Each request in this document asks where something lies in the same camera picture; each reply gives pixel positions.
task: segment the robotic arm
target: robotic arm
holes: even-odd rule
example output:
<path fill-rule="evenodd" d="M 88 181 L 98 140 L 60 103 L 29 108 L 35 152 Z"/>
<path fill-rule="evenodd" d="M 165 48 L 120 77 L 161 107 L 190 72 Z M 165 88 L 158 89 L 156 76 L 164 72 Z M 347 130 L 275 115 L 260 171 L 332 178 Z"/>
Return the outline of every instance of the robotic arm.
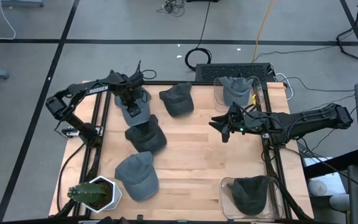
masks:
<path fill-rule="evenodd" d="M 230 132 L 268 134 L 270 145 L 279 147 L 320 129 L 347 129 L 353 122 L 347 109 L 336 104 L 295 114 L 248 112 L 249 107 L 233 103 L 225 115 L 212 118 L 209 125 L 222 133 L 222 142 L 228 142 Z"/>
<path fill-rule="evenodd" d="M 110 74 L 102 80 L 72 84 L 67 89 L 57 92 L 47 98 L 46 106 L 55 119 L 60 122 L 66 121 L 77 129 L 79 137 L 88 147 L 98 147 L 101 142 L 98 131 L 90 123 L 84 123 L 75 116 L 73 114 L 75 108 L 88 95 L 111 91 L 115 96 L 120 97 L 128 113 L 135 117 L 140 113 L 135 101 L 142 97 L 141 86 L 143 83 L 139 62 L 135 74 L 130 77 L 111 70 Z M 66 104 L 64 98 L 69 98 L 70 102 Z"/>

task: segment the floor tile line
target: floor tile line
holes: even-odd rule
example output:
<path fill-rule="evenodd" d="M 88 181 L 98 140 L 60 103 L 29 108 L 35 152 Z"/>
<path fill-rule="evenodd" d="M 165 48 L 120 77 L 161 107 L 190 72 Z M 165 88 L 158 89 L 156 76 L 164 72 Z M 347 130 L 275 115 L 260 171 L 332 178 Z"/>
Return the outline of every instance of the floor tile line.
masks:
<path fill-rule="evenodd" d="M 31 139 L 32 139 L 32 136 L 34 135 L 35 128 L 37 127 L 37 123 L 40 118 L 42 108 L 44 107 L 44 103 L 45 103 L 45 99 L 47 97 L 49 86 L 52 82 L 53 75 L 55 73 L 57 64 L 58 64 L 60 56 L 62 54 L 63 46 L 65 44 L 65 40 L 67 38 L 68 32 L 69 32 L 71 24 L 73 22 L 74 15 L 77 10 L 79 1 L 80 0 L 74 0 L 73 6 L 71 7 L 71 11 L 68 15 L 68 19 L 66 21 L 66 25 L 63 30 L 63 34 L 62 34 L 59 44 L 57 46 L 55 55 L 53 57 L 51 66 L 48 71 L 48 75 L 45 77 L 45 82 L 42 87 L 40 96 L 38 98 L 37 105 L 35 107 L 32 117 L 31 117 L 31 121 L 30 121 L 29 127 L 27 129 L 27 132 L 25 134 L 22 147 L 21 147 L 19 155 L 16 159 L 16 163 L 12 170 L 11 177 L 9 178 L 9 181 L 7 183 L 4 195 L 2 196 L 2 200 L 0 203 L 0 223 L 4 220 L 6 210 L 8 208 L 9 202 L 11 201 L 13 191 L 15 189 L 15 186 L 16 186 L 17 180 L 19 178 L 23 163 L 25 161 L 27 151 L 29 150 Z"/>

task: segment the gray floor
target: gray floor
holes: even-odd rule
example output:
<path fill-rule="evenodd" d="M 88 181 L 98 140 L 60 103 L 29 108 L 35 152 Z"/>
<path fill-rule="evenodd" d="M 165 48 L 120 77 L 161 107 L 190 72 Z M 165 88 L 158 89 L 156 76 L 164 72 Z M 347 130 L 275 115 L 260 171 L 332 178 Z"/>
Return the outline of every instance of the gray floor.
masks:
<path fill-rule="evenodd" d="M 59 39 L 73 0 L 45 0 L 44 8 L 5 9 L 7 18 L 20 39 Z M 198 39 L 206 2 L 186 4 L 186 14 L 176 18 L 157 14 L 164 0 L 81 0 L 71 26 L 69 39 Z M 347 0 L 355 15 L 358 1 Z M 269 0 L 232 0 L 211 3 L 204 39 L 255 40 Z M 350 28 L 339 0 L 275 1 L 261 40 L 335 40 Z M 0 14 L 0 36 L 11 31 Z M 354 35 L 348 41 L 355 41 Z M 110 69 L 131 74 L 139 60 L 142 68 L 158 72 L 158 80 L 194 80 L 195 73 L 183 61 L 194 45 L 144 44 L 97 45 L 66 44 L 63 48 L 48 96 L 71 83 L 107 76 Z M 253 45 L 203 45 L 213 53 L 214 63 L 250 62 Z M 260 45 L 258 51 L 315 49 L 321 46 Z M 0 80 L 0 201 L 9 180 L 35 104 L 44 84 L 57 44 L 0 44 L 0 69 L 11 74 Z M 358 54 L 358 47 L 347 47 Z M 195 53 L 190 63 L 203 63 L 204 55 Z M 358 61 L 340 53 L 339 47 L 312 53 L 266 55 L 258 62 L 270 62 L 276 72 L 300 77 L 308 87 L 352 89 L 358 83 Z M 309 91 L 291 80 L 295 96 L 289 101 L 291 112 L 305 110 L 337 100 L 351 93 Z M 354 99 L 341 102 L 348 109 Z M 7 209 L 5 221 L 44 218 L 48 215 L 65 140 L 52 130 L 56 121 L 44 108 Z M 306 137 L 311 147 L 327 133 L 319 131 Z M 335 131 L 315 151 L 338 156 L 358 149 L 357 121 L 348 130 Z"/>

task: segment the baseball cap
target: baseball cap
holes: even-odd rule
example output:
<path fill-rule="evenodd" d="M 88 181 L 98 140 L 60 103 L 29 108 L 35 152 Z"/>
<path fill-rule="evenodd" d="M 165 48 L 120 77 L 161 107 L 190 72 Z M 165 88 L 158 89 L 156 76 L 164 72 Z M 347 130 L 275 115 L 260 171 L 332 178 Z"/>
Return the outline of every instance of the baseball cap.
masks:
<path fill-rule="evenodd" d="M 267 187 L 274 179 L 267 176 L 236 178 L 229 187 L 234 204 L 243 214 L 254 216 L 260 214 L 267 201 Z"/>
<path fill-rule="evenodd" d="M 169 115 L 176 117 L 191 113 L 194 110 L 193 99 L 190 95 L 191 83 L 179 83 L 171 89 L 161 91 L 160 99 Z"/>
<path fill-rule="evenodd" d="M 167 145 L 167 139 L 158 126 L 157 117 L 152 114 L 148 122 L 130 127 L 125 131 L 125 138 L 130 140 L 138 152 L 155 154 Z"/>
<path fill-rule="evenodd" d="M 141 97 L 135 100 L 136 105 L 140 109 L 140 114 L 131 117 L 127 111 L 127 107 L 122 104 L 122 101 L 119 96 L 114 97 L 114 104 L 121 108 L 122 115 L 125 122 L 128 126 L 132 127 L 144 122 L 148 122 L 150 118 L 150 105 L 149 101 L 151 99 L 150 93 L 147 90 L 141 88 Z"/>
<path fill-rule="evenodd" d="M 224 104 L 230 106 L 235 102 L 240 106 L 248 105 L 253 79 L 221 77 L 219 81 L 223 85 Z"/>
<path fill-rule="evenodd" d="M 115 178 L 121 180 L 129 196 L 144 201 L 158 191 L 158 177 L 153 168 L 151 152 L 133 154 L 116 168 Z"/>

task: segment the yellow cable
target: yellow cable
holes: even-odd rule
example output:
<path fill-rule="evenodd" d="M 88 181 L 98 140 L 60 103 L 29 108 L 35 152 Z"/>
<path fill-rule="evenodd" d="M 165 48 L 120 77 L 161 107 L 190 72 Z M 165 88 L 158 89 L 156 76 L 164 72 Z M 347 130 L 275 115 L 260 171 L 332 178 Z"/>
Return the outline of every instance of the yellow cable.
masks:
<path fill-rule="evenodd" d="M 264 20 L 262 21 L 262 25 L 260 25 L 260 29 L 259 29 L 259 32 L 258 32 L 258 37 L 256 38 L 255 49 L 254 49 L 254 56 L 252 57 L 252 63 L 253 63 L 254 60 L 255 60 L 256 52 L 257 52 L 257 50 L 258 50 L 258 42 L 259 42 L 260 34 L 262 33 L 262 29 L 264 28 L 265 21 L 266 21 L 266 19 L 267 19 L 267 15 L 269 14 L 270 9 L 272 8 L 272 5 L 273 5 L 273 0 L 270 0 L 270 4 L 268 5 L 268 9 L 267 9 L 267 11 L 266 11 Z"/>

